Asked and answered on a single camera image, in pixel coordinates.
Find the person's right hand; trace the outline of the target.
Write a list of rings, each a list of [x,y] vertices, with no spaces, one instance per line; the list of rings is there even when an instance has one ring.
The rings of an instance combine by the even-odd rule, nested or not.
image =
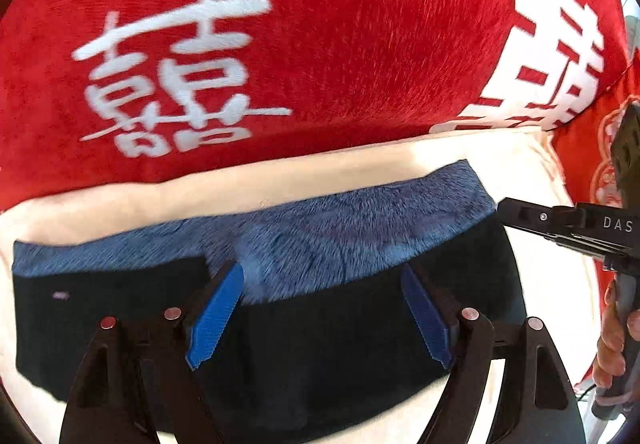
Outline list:
[[[626,334],[634,341],[639,340],[639,311],[631,312],[623,325],[617,318],[616,299],[615,282],[611,282],[605,291],[601,334],[597,343],[597,356],[592,364],[593,381],[602,389],[609,389],[613,380],[626,372]]]

